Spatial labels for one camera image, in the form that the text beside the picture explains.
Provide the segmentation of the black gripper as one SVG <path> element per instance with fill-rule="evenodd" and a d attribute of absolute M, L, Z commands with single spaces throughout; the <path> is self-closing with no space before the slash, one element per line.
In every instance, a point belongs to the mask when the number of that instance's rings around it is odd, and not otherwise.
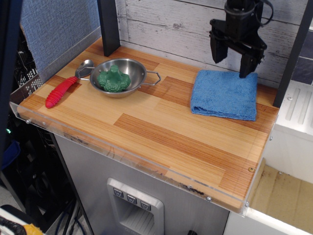
<path fill-rule="evenodd" d="M 267 45 L 258 35 L 263 6 L 262 0 L 228 0 L 224 5 L 225 20 L 210 21 L 213 61 L 217 64 L 225 59 L 229 48 L 242 54 L 240 78 L 246 78 L 264 60 Z"/>

